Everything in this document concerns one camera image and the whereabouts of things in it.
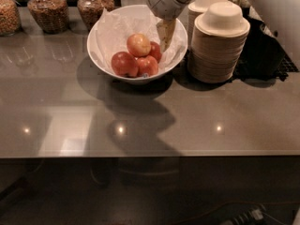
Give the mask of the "front left red apple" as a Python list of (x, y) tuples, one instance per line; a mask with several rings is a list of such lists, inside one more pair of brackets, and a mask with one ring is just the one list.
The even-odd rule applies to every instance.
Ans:
[(121, 77), (135, 78), (138, 75), (138, 63), (128, 52), (117, 52), (112, 56), (112, 70)]

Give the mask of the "middle glass cereal jar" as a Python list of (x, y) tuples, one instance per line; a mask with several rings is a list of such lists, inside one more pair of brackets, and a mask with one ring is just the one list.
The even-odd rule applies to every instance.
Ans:
[(58, 34), (68, 29), (67, 0), (29, 0), (27, 7), (45, 33)]

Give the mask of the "red apple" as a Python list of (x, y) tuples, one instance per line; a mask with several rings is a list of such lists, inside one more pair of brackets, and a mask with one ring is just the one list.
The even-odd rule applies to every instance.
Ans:
[(121, 77), (135, 78), (138, 75), (138, 63), (128, 52), (117, 52), (112, 56), (112, 70)]
[(151, 51), (150, 51), (149, 55), (154, 57), (157, 60), (157, 62), (159, 63), (161, 60), (161, 57), (162, 57), (162, 53), (160, 51), (160, 46), (155, 41), (151, 41), (150, 45), (151, 45)]
[(158, 61), (155, 57), (147, 55), (137, 59), (139, 77), (151, 77), (158, 73)]

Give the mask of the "front middle red apple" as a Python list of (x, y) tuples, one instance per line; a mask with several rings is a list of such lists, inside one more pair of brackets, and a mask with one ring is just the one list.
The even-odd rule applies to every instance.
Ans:
[(139, 77), (151, 77), (158, 73), (158, 61), (155, 57), (147, 55), (137, 59)]

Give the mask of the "back right red apple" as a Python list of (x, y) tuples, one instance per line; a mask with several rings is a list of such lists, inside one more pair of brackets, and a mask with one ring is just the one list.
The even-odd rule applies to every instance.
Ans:
[(162, 57), (162, 53), (160, 51), (160, 46), (155, 41), (151, 41), (150, 45), (151, 45), (151, 51), (150, 51), (149, 55), (154, 57), (157, 60), (157, 62), (159, 63), (161, 60), (161, 57)]

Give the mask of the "top yellow-red apple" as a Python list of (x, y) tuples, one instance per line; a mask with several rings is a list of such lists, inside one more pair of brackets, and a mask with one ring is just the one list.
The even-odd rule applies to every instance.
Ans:
[(146, 56), (151, 51), (150, 40), (144, 34), (132, 34), (127, 38), (127, 50), (135, 57)]

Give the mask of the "rear stack of paper bowls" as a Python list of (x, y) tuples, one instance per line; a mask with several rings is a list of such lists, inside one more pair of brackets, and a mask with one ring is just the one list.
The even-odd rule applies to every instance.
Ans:
[(217, 2), (225, 2), (227, 0), (193, 0), (187, 6), (187, 44), (191, 45), (194, 21), (203, 14), (211, 5)]

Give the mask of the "black power strip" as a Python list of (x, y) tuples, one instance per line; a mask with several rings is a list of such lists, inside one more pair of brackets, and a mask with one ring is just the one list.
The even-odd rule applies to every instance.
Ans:
[(267, 225), (263, 213), (266, 211), (263, 205), (250, 208), (235, 217), (228, 218), (218, 225)]

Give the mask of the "front stack of paper bowls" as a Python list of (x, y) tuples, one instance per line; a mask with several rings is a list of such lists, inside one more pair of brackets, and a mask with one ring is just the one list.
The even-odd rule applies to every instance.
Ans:
[(233, 75), (250, 30), (233, 2), (211, 5), (194, 21), (188, 72), (204, 83), (224, 83)]

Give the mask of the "stack of paper bowls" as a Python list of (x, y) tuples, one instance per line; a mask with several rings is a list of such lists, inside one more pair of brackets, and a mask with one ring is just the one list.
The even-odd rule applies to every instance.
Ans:
[(188, 72), (204, 83), (224, 83), (233, 75), (250, 30), (233, 2), (211, 5), (194, 21)]
[(217, 2), (225, 2), (227, 0), (193, 0), (187, 6), (187, 44), (191, 45), (194, 21), (203, 14), (211, 5)]

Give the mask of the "glass cereal jar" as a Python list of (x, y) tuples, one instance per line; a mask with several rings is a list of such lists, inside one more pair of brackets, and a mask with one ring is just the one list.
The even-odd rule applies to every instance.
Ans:
[(0, 36), (9, 36), (21, 28), (21, 18), (15, 0), (0, 0)]
[(68, 29), (67, 0), (29, 0), (27, 7), (45, 33), (58, 34)]
[(90, 30), (104, 10), (114, 10), (113, 0), (78, 0), (77, 8), (86, 28)]

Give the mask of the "right glass cereal jar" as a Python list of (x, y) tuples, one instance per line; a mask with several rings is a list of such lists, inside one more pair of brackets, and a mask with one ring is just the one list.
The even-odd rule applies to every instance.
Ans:
[(78, 0), (77, 8), (86, 28), (90, 30), (104, 10), (114, 10), (113, 0)]

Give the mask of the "left glass cereal jar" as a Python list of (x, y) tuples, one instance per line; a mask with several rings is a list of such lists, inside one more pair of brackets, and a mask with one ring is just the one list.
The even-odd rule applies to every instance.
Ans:
[(21, 18), (15, 0), (0, 0), (0, 36), (9, 36), (21, 28)]

